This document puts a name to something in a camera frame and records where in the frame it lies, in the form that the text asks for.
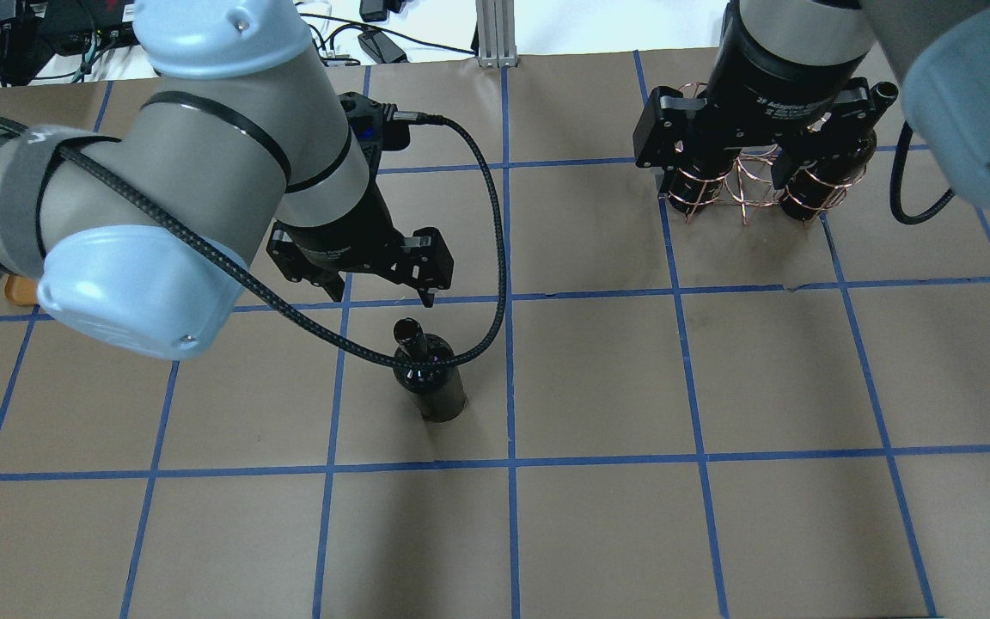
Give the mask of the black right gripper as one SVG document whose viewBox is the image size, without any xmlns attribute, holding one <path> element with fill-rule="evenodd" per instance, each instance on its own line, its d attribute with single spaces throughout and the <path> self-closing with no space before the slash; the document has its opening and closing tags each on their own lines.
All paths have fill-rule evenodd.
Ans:
<svg viewBox="0 0 990 619">
<path fill-rule="evenodd" d="M 660 168 L 672 180 L 709 181 L 748 146 L 779 146 L 773 184 L 795 173 L 832 172 L 844 179 L 875 149 L 875 125 L 884 113 L 884 83 L 850 78 L 827 101 L 786 105 L 745 88 L 712 99 L 702 83 L 653 88 L 635 129 L 633 156 L 640 168 Z"/>
</svg>

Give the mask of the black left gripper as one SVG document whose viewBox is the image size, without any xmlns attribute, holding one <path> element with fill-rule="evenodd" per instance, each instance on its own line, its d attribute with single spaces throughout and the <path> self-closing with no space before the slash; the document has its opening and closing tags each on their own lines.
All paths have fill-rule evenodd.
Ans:
<svg viewBox="0 0 990 619">
<path fill-rule="evenodd" d="M 323 226 L 275 222 L 266 252 L 291 282 L 307 281 L 328 297 L 343 297 L 342 272 L 373 274 L 418 291 L 421 305 L 435 306 L 436 290 L 449 289 L 455 258 L 441 231 L 424 227 L 409 236 L 395 228 L 377 185 L 341 218 Z"/>
</svg>

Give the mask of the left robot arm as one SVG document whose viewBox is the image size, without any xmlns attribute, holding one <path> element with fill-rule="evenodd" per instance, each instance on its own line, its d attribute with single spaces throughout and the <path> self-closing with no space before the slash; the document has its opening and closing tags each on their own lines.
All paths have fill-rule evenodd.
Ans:
<svg viewBox="0 0 990 619">
<path fill-rule="evenodd" d="M 138 1 L 161 78 L 123 138 L 0 117 L 0 279 L 34 279 L 45 313 L 141 355 L 215 341 L 268 231 L 278 264 L 333 299 L 341 274 L 412 287 L 455 263 L 432 228 L 402 235 L 375 181 L 394 110 L 337 95 L 291 1 Z"/>
</svg>

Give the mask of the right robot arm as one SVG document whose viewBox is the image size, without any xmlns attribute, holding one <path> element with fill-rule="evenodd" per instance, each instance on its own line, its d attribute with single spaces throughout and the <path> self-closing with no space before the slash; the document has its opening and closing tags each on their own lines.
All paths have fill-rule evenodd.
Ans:
<svg viewBox="0 0 990 619">
<path fill-rule="evenodd" d="M 660 169 L 661 192 L 715 191 L 743 149 L 774 144 L 785 183 L 877 117 L 857 81 L 872 48 L 950 190 L 990 209 L 990 1 L 730 1 L 700 94 L 651 91 L 633 130 L 636 164 Z"/>
</svg>

